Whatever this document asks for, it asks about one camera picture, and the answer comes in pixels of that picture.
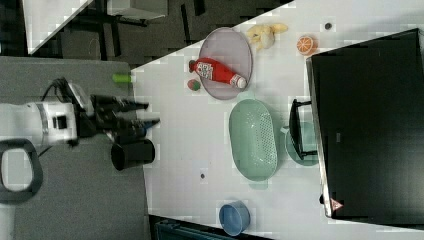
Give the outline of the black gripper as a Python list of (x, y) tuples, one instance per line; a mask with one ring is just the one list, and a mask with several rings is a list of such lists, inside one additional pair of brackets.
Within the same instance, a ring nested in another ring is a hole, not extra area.
[(70, 146), (77, 146), (83, 138), (106, 134), (112, 142), (122, 143), (143, 138), (147, 130), (157, 125), (159, 119), (125, 119), (118, 113), (146, 110), (148, 103), (108, 95), (86, 95), (77, 84), (68, 84), (68, 95), (74, 104), (77, 137), (69, 140)]

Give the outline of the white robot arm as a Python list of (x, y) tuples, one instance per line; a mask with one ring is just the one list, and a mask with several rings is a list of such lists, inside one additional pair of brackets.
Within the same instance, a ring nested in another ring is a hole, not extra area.
[[(146, 138), (159, 119), (126, 119), (125, 112), (145, 110), (147, 103), (115, 96), (86, 95), (77, 84), (56, 79), (48, 87), (57, 99), (1, 105), (1, 202), (22, 204), (33, 198), (43, 183), (39, 158), (55, 145), (75, 147), (82, 139), (104, 134), (112, 142), (113, 165), (118, 170), (130, 162), (150, 163), (153, 143)], [(30, 178), (17, 188), (7, 182), (6, 165), (27, 161)]]

